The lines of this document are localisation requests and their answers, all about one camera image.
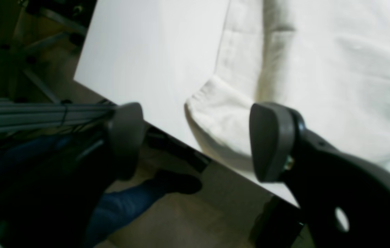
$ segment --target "white table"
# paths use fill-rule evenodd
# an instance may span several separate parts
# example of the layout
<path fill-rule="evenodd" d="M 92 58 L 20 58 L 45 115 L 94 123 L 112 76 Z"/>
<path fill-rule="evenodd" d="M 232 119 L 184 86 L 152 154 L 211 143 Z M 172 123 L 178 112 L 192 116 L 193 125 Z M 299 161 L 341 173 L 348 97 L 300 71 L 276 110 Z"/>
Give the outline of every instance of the white table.
<path fill-rule="evenodd" d="M 99 0 L 74 79 L 297 206 L 282 184 L 257 181 L 251 159 L 217 145 L 185 101 L 213 75 L 228 0 Z"/>

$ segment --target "floor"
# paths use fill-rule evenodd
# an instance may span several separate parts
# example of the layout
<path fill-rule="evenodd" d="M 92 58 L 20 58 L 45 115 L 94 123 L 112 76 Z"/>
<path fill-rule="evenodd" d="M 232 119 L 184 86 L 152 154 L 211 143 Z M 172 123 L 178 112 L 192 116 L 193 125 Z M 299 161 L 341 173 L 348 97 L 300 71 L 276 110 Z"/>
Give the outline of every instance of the floor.
<path fill-rule="evenodd" d="M 0 45 L 11 42 L 20 8 L 16 1 L 0 0 Z M 26 16 L 23 42 L 30 44 L 55 34 L 64 27 L 45 18 Z M 80 48 L 67 39 L 35 54 L 33 70 L 60 99 L 74 103 L 96 103 L 101 96 L 72 80 L 80 58 Z M 22 74 L 10 86 L 12 70 L 0 55 L 0 97 L 26 97 L 30 102 L 48 102 Z M 114 182 L 107 192 L 123 190 L 150 178 L 158 168 L 200 177 L 203 189 L 192 196 L 171 194 L 154 204 L 144 215 L 101 243 L 99 248 L 250 248 L 250 233 L 264 204 L 272 195 L 212 162 L 199 174 L 185 161 L 145 144 L 135 177 L 129 182 Z M 294 247 L 313 247 L 304 229 Z"/>

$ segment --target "black shoe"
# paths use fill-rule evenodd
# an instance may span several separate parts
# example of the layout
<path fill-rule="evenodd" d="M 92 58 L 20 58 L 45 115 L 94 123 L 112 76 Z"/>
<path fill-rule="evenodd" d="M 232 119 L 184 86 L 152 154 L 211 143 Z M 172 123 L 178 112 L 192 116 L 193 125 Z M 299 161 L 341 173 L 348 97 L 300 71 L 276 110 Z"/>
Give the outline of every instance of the black shoe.
<path fill-rule="evenodd" d="M 169 184 L 168 193 L 178 192 L 192 195 L 200 191 L 202 183 L 194 176 L 178 174 L 171 171 L 160 170 L 155 174 L 154 180 L 167 182 Z"/>

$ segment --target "blue jeans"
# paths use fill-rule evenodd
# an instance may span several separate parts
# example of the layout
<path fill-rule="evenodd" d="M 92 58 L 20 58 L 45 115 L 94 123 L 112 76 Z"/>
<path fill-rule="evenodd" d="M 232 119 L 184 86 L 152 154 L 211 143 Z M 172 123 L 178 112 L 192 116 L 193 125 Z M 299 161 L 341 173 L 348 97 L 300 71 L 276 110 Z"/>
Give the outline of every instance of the blue jeans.
<path fill-rule="evenodd" d="M 0 176 L 25 171 L 27 168 L 19 166 L 22 162 L 45 152 L 57 151 L 71 139 L 70 135 L 41 136 L 0 151 Z M 150 179 L 121 192 L 104 194 L 89 221 L 84 247 L 94 247 L 112 232 L 131 223 L 162 198 L 169 187 L 166 181 Z"/>

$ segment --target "white cloth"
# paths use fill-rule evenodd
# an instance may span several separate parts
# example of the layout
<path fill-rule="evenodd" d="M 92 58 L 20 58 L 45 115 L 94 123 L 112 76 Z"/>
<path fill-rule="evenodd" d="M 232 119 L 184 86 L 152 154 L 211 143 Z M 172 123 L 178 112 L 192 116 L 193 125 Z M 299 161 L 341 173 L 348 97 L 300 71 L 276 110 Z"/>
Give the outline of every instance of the white cloth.
<path fill-rule="evenodd" d="M 215 141 L 250 156 L 250 107 L 263 101 L 390 171 L 390 1 L 231 0 L 215 75 L 187 106 Z"/>

